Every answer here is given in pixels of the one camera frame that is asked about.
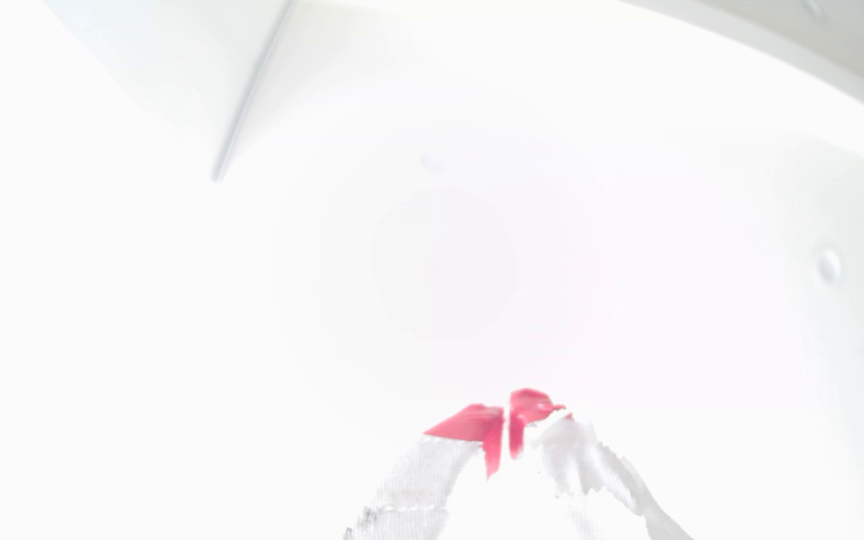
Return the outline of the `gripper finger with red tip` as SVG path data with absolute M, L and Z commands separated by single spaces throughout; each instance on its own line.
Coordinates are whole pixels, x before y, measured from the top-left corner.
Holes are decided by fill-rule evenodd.
M 510 458 L 533 484 L 529 502 L 554 518 L 567 539 L 690 539 L 634 465 L 545 392 L 509 397 Z
M 342 539 L 441 539 L 457 490 L 500 468 L 505 410 L 470 404 L 426 429 L 394 462 Z

